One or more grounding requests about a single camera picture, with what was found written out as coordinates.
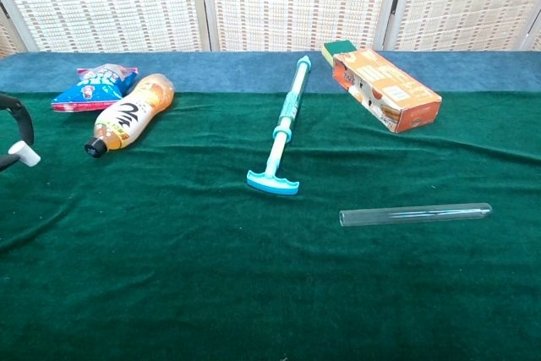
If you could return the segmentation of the left black-fingered robot hand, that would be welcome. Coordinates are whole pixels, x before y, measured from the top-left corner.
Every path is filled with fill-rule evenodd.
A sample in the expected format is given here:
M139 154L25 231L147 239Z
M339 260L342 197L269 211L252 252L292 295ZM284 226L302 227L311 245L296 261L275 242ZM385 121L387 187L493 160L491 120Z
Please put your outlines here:
M13 96L0 93L0 110L7 110L15 119L19 128L20 140L31 146L34 143L34 129L30 114L22 102ZM12 166L18 158L9 153L0 155L0 172Z

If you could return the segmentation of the small white stopper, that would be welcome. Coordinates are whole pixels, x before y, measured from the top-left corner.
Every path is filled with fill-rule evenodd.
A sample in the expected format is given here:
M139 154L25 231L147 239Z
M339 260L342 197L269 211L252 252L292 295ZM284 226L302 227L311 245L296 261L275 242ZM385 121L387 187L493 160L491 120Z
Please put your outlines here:
M34 167L41 161L41 157L23 140L13 144L8 153L16 156L19 161L28 167Z

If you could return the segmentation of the transparent glass test tube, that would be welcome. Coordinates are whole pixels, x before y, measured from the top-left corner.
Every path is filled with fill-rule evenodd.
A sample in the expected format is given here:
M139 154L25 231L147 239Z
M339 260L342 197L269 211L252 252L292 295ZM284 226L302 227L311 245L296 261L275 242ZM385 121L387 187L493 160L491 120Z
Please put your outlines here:
M421 205L340 211L339 222L343 227L443 222L482 219L492 212L493 208L488 203Z

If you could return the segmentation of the teal and white hand pump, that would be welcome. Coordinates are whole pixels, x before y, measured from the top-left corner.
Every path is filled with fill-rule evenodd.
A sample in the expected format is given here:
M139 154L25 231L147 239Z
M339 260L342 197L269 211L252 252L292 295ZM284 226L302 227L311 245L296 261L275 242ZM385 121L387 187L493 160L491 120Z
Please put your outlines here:
M247 184L255 189L272 194L295 195L299 182L293 182L276 175L281 163L286 144L292 138L292 125L298 113L306 79L311 70L311 61L307 55L299 58L290 90L282 104L277 125L273 130L273 144L267 158L265 170L256 173L247 172Z

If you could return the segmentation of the blue and red snack bag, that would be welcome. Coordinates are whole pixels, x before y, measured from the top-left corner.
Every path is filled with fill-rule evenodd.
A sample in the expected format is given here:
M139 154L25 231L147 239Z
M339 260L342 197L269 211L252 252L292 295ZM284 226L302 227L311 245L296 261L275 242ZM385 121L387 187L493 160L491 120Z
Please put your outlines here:
M79 82L51 100L55 112L103 110L127 95L139 74L137 68L106 63L78 68Z

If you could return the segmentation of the orange drink bottle black cap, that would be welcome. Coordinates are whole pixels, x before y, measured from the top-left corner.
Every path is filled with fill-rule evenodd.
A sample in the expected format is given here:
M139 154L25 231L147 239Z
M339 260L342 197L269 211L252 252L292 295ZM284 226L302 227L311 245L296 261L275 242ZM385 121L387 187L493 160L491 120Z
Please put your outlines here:
M144 77L128 95L98 115L85 152L99 158L132 144L155 115L169 108L174 95L174 84L164 74Z

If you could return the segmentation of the blue table cloth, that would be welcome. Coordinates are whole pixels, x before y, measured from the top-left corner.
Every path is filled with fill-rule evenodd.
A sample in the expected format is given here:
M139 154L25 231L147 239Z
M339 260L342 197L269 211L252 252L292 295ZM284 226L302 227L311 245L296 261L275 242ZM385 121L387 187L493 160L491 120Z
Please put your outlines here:
M0 59L0 92L59 94L80 68L115 63L160 73L180 92L288 90L304 52L22 52ZM435 92L541 93L541 52L404 52L381 56Z

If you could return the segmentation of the green and yellow sponge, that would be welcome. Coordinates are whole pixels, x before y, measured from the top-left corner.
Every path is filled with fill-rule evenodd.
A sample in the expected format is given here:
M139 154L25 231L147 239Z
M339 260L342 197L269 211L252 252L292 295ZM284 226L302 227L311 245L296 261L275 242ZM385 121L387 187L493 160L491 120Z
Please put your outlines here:
M349 40L325 42L321 47L321 52L326 62L333 66L334 56L337 54L355 52L357 48Z

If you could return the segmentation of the orange cardboard box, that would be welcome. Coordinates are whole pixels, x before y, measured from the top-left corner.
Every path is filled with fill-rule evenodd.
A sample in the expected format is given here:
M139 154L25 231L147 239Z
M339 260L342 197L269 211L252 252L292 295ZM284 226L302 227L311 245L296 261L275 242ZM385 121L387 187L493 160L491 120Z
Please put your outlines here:
M372 49L336 54L333 78L398 134L435 121L442 97Z

